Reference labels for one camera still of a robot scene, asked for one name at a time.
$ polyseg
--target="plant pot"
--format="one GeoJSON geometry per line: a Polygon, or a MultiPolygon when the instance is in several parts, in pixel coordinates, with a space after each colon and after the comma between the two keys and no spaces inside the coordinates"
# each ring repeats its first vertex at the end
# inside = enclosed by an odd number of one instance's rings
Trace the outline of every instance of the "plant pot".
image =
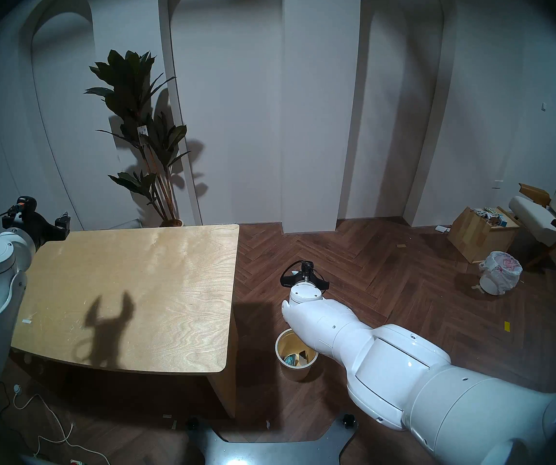
{"type": "Polygon", "coordinates": [[[183,222],[180,219],[165,219],[162,224],[159,225],[160,228],[170,228],[172,226],[183,226],[183,222]]]}

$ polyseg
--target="potted plant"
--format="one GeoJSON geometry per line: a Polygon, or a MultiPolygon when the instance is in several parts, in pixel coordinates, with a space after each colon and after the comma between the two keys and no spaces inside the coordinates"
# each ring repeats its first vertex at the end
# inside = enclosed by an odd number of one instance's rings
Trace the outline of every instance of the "potted plant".
{"type": "Polygon", "coordinates": [[[177,155],[178,144],[186,136],[187,127],[181,125],[168,128],[164,113],[156,115],[155,119],[151,117],[151,97],[174,79],[173,76],[155,86],[162,73],[149,83],[154,61],[155,57],[151,56],[150,51],[142,56],[127,51],[123,58],[111,50],[107,63],[97,62],[96,67],[90,66],[90,69],[112,89],[94,87],[84,93],[101,96],[108,109],[123,120],[120,135],[106,130],[98,131],[127,141],[138,150],[143,160],[140,174],[121,172],[118,176],[108,176],[132,193],[146,197],[148,204],[162,219],[161,226],[181,226],[183,223],[177,217],[178,209],[170,177],[172,165],[189,153],[177,155]]]}

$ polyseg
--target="chair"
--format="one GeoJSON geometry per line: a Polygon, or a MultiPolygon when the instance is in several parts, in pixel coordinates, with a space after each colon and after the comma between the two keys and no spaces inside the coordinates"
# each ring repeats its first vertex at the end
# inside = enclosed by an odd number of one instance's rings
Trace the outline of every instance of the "chair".
{"type": "Polygon", "coordinates": [[[550,198],[549,193],[540,188],[519,184],[519,192],[524,197],[514,197],[509,202],[509,208],[517,216],[527,230],[541,243],[547,246],[534,260],[524,268],[529,268],[556,249],[556,193],[550,198]]]}

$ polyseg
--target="white cable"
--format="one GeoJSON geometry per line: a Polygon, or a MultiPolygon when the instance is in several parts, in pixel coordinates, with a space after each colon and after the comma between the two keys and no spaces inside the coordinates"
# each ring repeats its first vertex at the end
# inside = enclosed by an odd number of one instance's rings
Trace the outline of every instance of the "white cable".
{"type": "Polygon", "coordinates": [[[104,458],[105,462],[106,462],[108,465],[110,465],[110,462],[108,461],[108,459],[106,458],[106,456],[105,456],[103,453],[100,453],[100,452],[94,451],[94,450],[89,450],[88,448],[84,448],[82,445],[73,445],[73,443],[69,443],[69,441],[68,441],[67,439],[68,439],[69,436],[71,435],[71,432],[73,431],[73,425],[75,425],[75,423],[72,423],[72,424],[71,424],[71,428],[70,428],[70,430],[69,430],[69,433],[67,433],[67,434],[65,435],[65,434],[64,434],[64,428],[63,428],[63,425],[61,425],[60,420],[58,419],[58,417],[56,416],[56,414],[52,411],[52,409],[49,408],[49,406],[47,405],[47,403],[45,403],[45,400],[43,400],[43,397],[42,397],[41,395],[39,395],[38,393],[34,394],[34,395],[31,397],[31,399],[28,400],[28,401],[25,403],[25,405],[22,406],[22,407],[18,407],[18,406],[16,405],[15,399],[17,398],[17,393],[15,393],[15,395],[13,396],[13,406],[14,406],[15,408],[17,408],[18,410],[23,410],[23,409],[25,409],[25,408],[30,404],[30,402],[32,402],[32,399],[33,399],[34,397],[39,397],[39,398],[41,398],[41,401],[43,402],[43,405],[45,405],[45,408],[47,408],[47,409],[50,411],[50,413],[51,413],[52,415],[54,415],[54,418],[56,419],[56,422],[58,423],[58,426],[60,427],[60,431],[63,432],[63,439],[62,439],[62,440],[58,440],[58,441],[50,440],[49,438],[46,438],[46,437],[44,437],[44,436],[39,435],[39,436],[37,437],[37,443],[39,444],[39,447],[37,448],[37,452],[33,455],[34,457],[36,457],[36,456],[39,454],[39,451],[41,450],[41,438],[43,438],[45,441],[50,442],[50,443],[63,443],[63,442],[65,442],[65,443],[66,443],[67,445],[69,445],[69,446],[81,448],[82,450],[86,450],[87,452],[94,453],[94,454],[96,454],[96,455],[101,455],[101,456],[104,458]]]}

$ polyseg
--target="metal base plate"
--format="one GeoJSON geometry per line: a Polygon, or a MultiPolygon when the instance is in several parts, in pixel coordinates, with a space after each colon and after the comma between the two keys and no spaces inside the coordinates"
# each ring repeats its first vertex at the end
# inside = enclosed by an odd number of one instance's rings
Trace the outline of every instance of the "metal base plate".
{"type": "Polygon", "coordinates": [[[313,442],[235,443],[226,442],[209,426],[192,418],[187,434],[211,465],[310,465],[339,463],[342,449],[358,428],[353,415],[339,414],[328,431],[313,442]]]}

